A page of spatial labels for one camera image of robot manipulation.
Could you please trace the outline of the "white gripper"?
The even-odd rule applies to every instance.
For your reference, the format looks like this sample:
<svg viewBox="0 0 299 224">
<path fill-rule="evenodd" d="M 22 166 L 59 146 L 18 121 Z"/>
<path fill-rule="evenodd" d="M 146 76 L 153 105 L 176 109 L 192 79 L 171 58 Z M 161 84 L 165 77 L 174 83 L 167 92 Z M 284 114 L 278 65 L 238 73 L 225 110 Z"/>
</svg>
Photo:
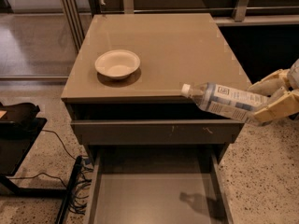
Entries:
<svg viewBox="0 0 299 224">
<path fill-rule="evenodd" d="M 289 69 L 279 69 L 252 84 L 249 92 L 269 96 L 269 100 L 259 107 L 253 117 L 265 123 L 286 118 L 299 112 L 299 59 Z"/>
</svg>

